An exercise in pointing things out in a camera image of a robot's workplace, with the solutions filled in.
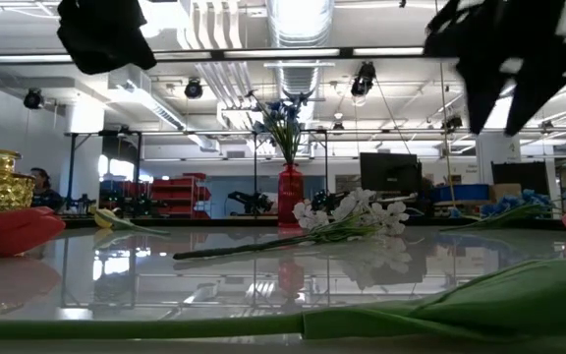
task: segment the cardboard box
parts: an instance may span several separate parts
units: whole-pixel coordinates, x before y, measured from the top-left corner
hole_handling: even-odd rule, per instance
[[[521,197],[521,185],[519,183],[505,183],[490,186],[490,199],[497,203],[503,196]]]

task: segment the computer monitor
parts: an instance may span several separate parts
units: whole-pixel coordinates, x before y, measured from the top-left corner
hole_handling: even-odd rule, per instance
[[[421,188],[421,165],[415,154],[360,153],[362,188],[386,197],[407,197]]]

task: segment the table surface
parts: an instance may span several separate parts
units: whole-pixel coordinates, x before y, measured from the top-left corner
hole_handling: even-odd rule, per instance
[[[168,238],[79,229],[0,260],[0,320],[183,321],[293,313],[421,298],[533,259],[565,256],[566,232],[408,227],[395,254],[360,241],[175,262],[174,253],[235,247],[298,234],[276,228],[167,228]],[[495,238],[517,237],[521,248]],[[199,341],[0,342],[0,353],[257,351],[437,353],[566,352],[566,339],[513,345],[439,338],[305,342],[299,335]]]

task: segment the blue bin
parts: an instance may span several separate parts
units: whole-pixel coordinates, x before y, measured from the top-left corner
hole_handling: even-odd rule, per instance
[[[455,185],[453,193],[456,201],[489,201],[489,187],[487,184]],[[436,187],[433,191],[433,201],[435,203],[451,201],[451,187]]]

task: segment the person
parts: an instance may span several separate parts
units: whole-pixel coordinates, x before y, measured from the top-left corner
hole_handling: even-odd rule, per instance
[[[34,176],[34,196],[31,201],[32,207],[50,207],[54,211],[58,211],[63,203],[62,197],[51,189],[49,175],[39,167],[34,167],[31,171]]]

